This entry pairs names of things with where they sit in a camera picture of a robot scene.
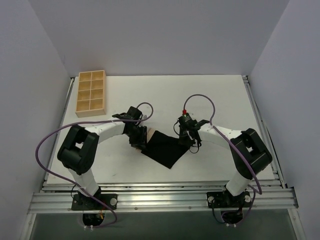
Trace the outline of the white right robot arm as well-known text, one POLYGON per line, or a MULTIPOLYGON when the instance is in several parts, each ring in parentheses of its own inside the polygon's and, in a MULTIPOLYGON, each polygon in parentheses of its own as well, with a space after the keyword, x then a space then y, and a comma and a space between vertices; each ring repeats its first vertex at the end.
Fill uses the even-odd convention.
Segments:
POLYGON ((272 155, 262 141, 260 135, 252 128, 234 130, 211 125, 208 120, 178 119, 179 141, 188 147, 192 144, 201 146, 202 142, 210 142, 229 149, 235 165, 235 174, 225 185, 222 193, 223 203, 234 206, 240 201, 242 194, 251 181, 256 183, 254 191, 262 194, 258 174, 273 161, 272 155))

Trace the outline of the black underwear with beige waistband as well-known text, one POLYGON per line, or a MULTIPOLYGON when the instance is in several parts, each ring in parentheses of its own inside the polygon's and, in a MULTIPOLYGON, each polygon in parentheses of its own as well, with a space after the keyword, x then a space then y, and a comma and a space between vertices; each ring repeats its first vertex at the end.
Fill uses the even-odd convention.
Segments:
POLYGON ((179 144, 178 138, 150 128, 147 130, 146 145, 141 150, 141 153, 162 166, 171 169, 188 150, 187 146, 179 144))

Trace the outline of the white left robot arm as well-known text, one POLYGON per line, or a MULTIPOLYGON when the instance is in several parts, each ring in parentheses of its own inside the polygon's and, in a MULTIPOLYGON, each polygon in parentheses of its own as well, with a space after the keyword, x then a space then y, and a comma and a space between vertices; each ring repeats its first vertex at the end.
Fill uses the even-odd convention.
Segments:
POLYGON ((126 135, 132 147, 143 150, 147 144, 147 127, 124 119, 111 118, 90 127, 73 125, 60 149, 57 159, 69 170, 80 193, 83 204, 90 210, 100 206, 100 187, 92 172, 98 145, 115 136, 126 135))

